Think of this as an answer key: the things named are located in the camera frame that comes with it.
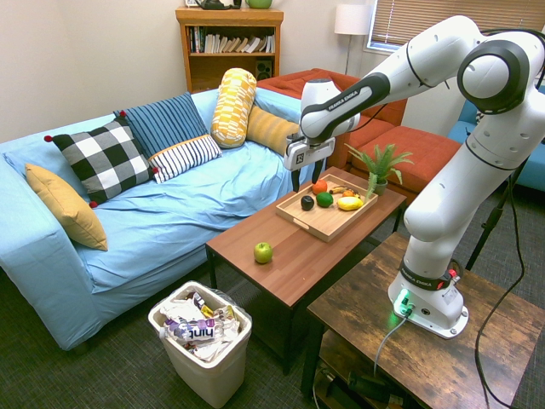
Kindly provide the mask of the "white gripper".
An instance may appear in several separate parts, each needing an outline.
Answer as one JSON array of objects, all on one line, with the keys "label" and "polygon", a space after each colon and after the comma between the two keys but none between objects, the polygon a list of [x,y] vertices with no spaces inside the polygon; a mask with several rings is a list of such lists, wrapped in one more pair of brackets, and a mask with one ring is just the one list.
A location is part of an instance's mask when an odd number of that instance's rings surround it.
[{"label": "white gripper", "polygon": [[312,184],[316,183],[326,168],[326,159],[334,152],[335,138],[332,137],[318,144],[311,144],[305,136],[292,134],[286,138],[284,167],[291,171],[293,191],[300,189],[300,168],[314,163]]}]

